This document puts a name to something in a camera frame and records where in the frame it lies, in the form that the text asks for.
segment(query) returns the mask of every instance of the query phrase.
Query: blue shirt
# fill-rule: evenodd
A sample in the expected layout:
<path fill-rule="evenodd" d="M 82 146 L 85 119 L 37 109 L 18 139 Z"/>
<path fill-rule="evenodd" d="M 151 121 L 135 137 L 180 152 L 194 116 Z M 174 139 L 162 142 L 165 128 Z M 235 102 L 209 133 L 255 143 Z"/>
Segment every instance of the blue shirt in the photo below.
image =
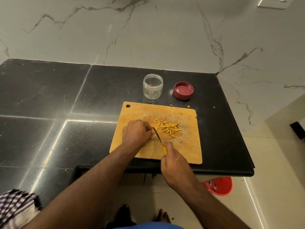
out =
<path fill-rule="evenodd" d="M 121 229 L 183 229 L 180 226 L 164 223 L 164 222 L 149 222 L 149 223 L 141 223 L 131 227 L 121 227 Z"/>

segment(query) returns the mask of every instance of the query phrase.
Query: checkered cloth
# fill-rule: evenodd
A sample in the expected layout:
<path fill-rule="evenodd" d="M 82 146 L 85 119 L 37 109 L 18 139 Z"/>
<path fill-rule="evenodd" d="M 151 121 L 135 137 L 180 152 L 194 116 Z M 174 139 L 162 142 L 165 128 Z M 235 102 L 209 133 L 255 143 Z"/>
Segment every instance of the checkered cloth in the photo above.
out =
<path fill-rule="evenodd" d="M 40 211 L 38 196 L 13 189 L 0 194 L 0 228 L 21 228 Z"/>

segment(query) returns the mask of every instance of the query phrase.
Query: white tiled floor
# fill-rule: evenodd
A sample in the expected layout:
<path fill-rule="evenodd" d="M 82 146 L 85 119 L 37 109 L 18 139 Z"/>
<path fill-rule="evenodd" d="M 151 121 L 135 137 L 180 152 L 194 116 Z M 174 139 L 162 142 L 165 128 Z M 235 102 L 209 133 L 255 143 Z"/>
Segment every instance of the white tiled floor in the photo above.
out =
<path fill-rule="evenodd" d="M 233 190 L 216 196 L 252 229 L 303 228 L 305 225 L 305 142 L 296 138 L 289 124 L 305 117 L 305 95 L 271 116 L 255 130 L 243 134 L 256 166 L 253 177 L 233 177 Z M 207 181 L 214 176 L 198 176 Z M 125 174 L 109 211 L 112 220 L 123 203 L 132 218 L 151 221 L 160 208 L 172 223 L 202 228 L 190 208 L 164 181 L 162 175 Z"/>

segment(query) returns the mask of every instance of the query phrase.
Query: red bucket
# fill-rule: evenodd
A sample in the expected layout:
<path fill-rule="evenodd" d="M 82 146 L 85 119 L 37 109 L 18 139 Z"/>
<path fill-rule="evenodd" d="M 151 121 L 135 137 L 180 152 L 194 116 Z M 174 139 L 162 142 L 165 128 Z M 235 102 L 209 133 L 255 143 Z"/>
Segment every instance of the red bucket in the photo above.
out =
<path fill-rule="evenodd" d="M 211 181 L 202 182 L 213 194 L 219 196 L 226 196 L 231 193 L 233 189 L 233 181 L 231 177 L 217 178 Z"/>

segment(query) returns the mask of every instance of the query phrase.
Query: knife blade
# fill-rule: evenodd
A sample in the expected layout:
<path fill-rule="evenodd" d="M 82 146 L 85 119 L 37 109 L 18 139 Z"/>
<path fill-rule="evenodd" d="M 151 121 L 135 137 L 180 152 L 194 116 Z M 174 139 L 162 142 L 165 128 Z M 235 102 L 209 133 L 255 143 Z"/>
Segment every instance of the knife blade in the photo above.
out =
<path fill-rule="evenodd" d="M 155 129 L 155 127 L 152 127 L 152 128 L 153 128 L 153 130 L 155 131 L 157 137 L 159 138 L 159 141 L 161 142 L 162 149 L 163 149 L 164 153 L 166 154 L 166 149 L 165 149 L 165 147 L 162 145 L 161 137 L 160 137 L 159 134 L 157 133 L 157 130 Z"/>

